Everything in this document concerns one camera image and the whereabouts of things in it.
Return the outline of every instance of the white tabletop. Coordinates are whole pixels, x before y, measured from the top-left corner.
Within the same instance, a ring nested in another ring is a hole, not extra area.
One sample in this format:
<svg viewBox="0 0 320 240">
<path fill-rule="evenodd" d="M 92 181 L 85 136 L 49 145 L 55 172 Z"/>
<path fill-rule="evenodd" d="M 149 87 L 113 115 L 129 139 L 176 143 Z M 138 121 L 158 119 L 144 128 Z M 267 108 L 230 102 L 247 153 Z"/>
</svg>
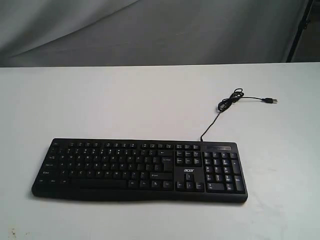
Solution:
<svg viewBox="0 0 320 240">
<path fill-rule="evenodd" d="M 78 202 L 31 186 L 53 138 L 235 142 L 245 204 Z M 320 63 L 0 68 L 0 239 L 317 239 Z"/>
</svg>

